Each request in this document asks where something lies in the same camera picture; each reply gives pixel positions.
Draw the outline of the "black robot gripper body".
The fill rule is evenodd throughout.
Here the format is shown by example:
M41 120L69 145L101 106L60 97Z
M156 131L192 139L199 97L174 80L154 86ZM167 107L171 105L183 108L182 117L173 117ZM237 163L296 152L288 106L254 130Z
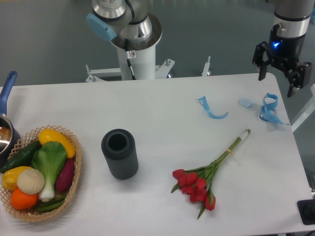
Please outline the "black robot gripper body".
M281 71L296 70L305 35L293 38L280 36L280 24L273 25L267 49L271 65Z

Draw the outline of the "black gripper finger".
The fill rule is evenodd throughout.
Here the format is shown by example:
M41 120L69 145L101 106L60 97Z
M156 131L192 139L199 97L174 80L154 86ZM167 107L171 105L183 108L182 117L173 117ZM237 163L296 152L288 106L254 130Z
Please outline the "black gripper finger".
M256 65L256 67L259 70L259 76L258 76L259 81L262 81L263 79L265 79L266 73L267 73L267 66L270 64L269 59L267 59L266 61L263 60L264 53L267 52L267 49L268 49L268 44L267 42L263 41L259 43L258 45L256 45L256 48L254 51L252 63Z
M297 89L302 89L303 86L309 83L311 72L311 62L298 62L293 69L288 71L287 79L289 81L289 89L287 92L287 97L293 96Z

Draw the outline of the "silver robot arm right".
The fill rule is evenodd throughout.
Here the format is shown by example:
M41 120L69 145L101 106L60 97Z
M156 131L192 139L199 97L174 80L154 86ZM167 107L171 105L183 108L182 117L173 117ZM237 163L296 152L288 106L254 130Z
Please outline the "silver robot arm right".
M313 0L274 0L274 22L268 42L255 48L252 59L259 69L258 79L265 78L267 66L282 71L291 86L302 88L311 75L312 64L300 62L301 53L311 13Z

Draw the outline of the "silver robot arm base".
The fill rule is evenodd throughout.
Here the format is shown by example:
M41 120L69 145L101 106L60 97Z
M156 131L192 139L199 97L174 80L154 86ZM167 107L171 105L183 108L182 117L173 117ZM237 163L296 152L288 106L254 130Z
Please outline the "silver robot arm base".
M161 23L148 12L147 0L94 0L92 9L89 28L121 49L145 50L161 39Z

